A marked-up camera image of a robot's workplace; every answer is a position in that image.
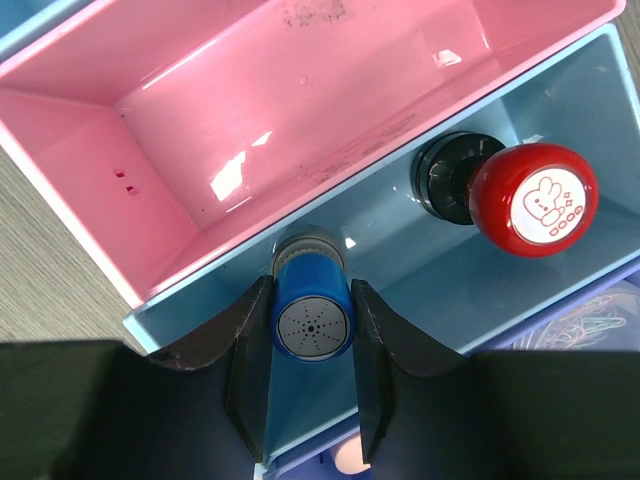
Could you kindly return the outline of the blue stamp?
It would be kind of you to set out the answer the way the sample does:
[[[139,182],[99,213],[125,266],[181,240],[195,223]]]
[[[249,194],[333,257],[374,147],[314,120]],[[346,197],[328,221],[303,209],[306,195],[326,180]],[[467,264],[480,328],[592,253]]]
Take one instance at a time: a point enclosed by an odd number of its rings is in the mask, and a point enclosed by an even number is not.
[[[272,258],[271,339],[285,356],[320,363],[351,345],[356,316],[346,257],[333,235],[318,226],[289,229]]]

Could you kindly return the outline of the light blue end bin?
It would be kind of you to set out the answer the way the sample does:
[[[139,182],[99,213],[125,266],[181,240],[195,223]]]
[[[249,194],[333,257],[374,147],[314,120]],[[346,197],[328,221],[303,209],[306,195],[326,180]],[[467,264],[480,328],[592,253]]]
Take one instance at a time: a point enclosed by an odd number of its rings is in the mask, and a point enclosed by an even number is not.
[[[92,0],[1,0],[1,62],[91,3]]]

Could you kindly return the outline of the pink eraser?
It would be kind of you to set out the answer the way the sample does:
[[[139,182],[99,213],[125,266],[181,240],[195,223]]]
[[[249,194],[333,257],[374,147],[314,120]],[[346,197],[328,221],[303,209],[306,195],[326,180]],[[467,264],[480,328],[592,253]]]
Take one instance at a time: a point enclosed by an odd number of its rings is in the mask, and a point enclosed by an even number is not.
[[[329,452],[336,469],[342,474],[357,475],[371,468],[363,457],[360,433],[332,446]]]

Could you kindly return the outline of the pink plastic bin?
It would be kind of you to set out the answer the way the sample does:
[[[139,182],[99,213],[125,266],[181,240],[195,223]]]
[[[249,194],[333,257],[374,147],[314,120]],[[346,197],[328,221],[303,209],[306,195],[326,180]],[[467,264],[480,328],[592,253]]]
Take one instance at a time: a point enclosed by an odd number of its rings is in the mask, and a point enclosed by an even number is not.
[[[96,1],[1,65],[1,144],[131,307],[621,1]]]

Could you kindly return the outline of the purple plastic bin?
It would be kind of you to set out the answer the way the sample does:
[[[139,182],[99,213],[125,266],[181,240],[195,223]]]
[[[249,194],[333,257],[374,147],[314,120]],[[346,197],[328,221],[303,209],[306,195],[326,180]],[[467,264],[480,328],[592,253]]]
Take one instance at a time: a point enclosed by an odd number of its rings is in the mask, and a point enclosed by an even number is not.
[[[639,349],[639,272],[617,274],[588,286],[561,313],[554,308],[525,330],[505,340],[492,340],[491,349],[622,350]],[[356,413],[326,427],[295,448],[275,457],[264,479],[347,479],[329,461],[330,449],[359,432]]]

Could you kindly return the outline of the clear jar of paperclips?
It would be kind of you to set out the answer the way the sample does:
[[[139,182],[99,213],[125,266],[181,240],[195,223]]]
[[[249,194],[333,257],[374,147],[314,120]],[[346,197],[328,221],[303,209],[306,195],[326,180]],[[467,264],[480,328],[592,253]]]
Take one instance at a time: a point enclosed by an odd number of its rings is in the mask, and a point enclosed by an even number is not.
[[[639,350],[639,288],[623,280],[513,342],[511,350]]]

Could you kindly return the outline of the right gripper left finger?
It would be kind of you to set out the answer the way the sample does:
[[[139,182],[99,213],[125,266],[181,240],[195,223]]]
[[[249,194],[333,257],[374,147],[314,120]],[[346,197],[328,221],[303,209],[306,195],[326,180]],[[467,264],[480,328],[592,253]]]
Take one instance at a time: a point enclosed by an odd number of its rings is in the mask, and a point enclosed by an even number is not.
[[[269,276],[149,355],[114,340],[1,347],[5,479],[250,479],[263,460]]]

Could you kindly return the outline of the red stamp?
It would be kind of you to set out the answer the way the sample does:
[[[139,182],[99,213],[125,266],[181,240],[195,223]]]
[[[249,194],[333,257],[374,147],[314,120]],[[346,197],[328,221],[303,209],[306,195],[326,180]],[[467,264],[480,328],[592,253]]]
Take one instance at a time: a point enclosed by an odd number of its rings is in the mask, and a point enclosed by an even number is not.
[[[412,177],[417,200],[433,216],[474,225],[500,249],[526,258],[574,245],[599,205],[595,172],[573,150],[550,143],[508,147],[470,131],[425,144]]]

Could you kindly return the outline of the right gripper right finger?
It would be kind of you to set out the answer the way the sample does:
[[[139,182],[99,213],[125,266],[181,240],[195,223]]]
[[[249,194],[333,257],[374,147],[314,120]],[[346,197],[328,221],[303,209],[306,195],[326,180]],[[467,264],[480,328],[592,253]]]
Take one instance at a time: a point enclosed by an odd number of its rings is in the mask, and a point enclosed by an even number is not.
[[[635,479],[635,352],[462,355],[351,285],[362,454],[376,479]]]

